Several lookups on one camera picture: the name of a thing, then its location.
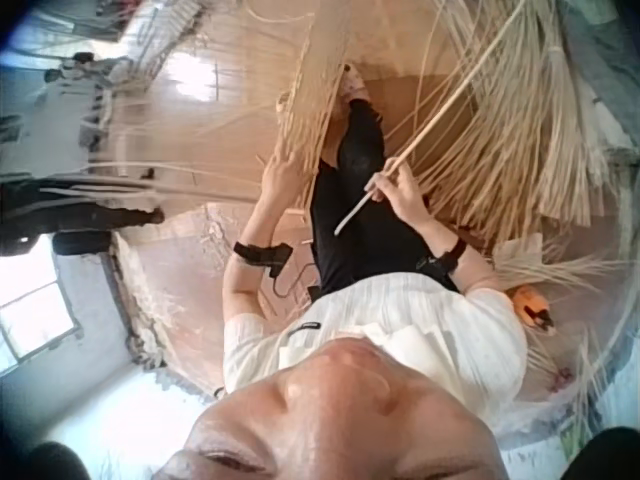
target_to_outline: white shirt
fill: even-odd
[[[286,330],[241,314],[225,325],[228,392],[300,362],[324,343],[368,337],[398,362],[439,383],[489,425],[518,393],[527,343],[503,293],[466,296],[416,273],[362,280],[327,295]]]

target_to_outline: orange object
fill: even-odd
[[[518,287],[511,295],[513,307],[527,328],[546,335],[555,335],[556,329],[549,313],[549,302],[531,285]]]

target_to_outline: hand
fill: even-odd
[[[276,153],[267,163],[262,174],[260,202],[269,208],[284,212],[302,193],[312,174],[305,172],[297,155],[286,155],[284,148],[276,147]]]
[[[390,165],[392,160],[394,159],[389,159],[387,165]],[[433,220],[433,216],[424,205],[418,182],[406,163],[400,164],[395,178],[389,178],[383,172],[376,173],[366,188],[367,191],[374,189],[374,201],[381,202],[387,198],[398,218],[414,229]]]

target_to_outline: man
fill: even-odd
[[[98,205],[77,189],[91,185],[90,180],[36,180],[28,175],[0,178],[0,256],[28,253],[42,234],[109,231],[164,221],[159,208],[145,212]]]
[[[384,167],[362,79],[338,168],[321,162],[311,205],[322,298],[272,333],[263,270],[233,255],[223,286],[230,395],[194,426],[160,479],[504,479],[488,425],[518,393],[527,345],[490,265],[428,212],[407,166]],[[279,151],[239,238],[268,247],[307,178]],[[363,195],[374,198],[333,230]]]

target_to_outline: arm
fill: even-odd
[[[373,185],[377,188],[373,199],[381,201],[388,198],[398,218],[420,234],[434,256],[439,258],[453,249],[458,236],[429,213],[418,184],[406,164],[400,167],[395,182],[377,173]],[[502,291],[491,265],[471,245],[467,245],[458,268],[451,274],[451,280],[462,294],[478,288]]]
[[[295,158],[282,152],[267,164],[262,177],[262,193],[251,218],[238,241],[243,245],[269,247],[278,222],[285,210],[298,197],[309,177]],[[258,291],[264,274],[263,267],[247,265],[235,253],[231,254],[222,282],[222,305],[225,322],[242,313],[264,317]]]

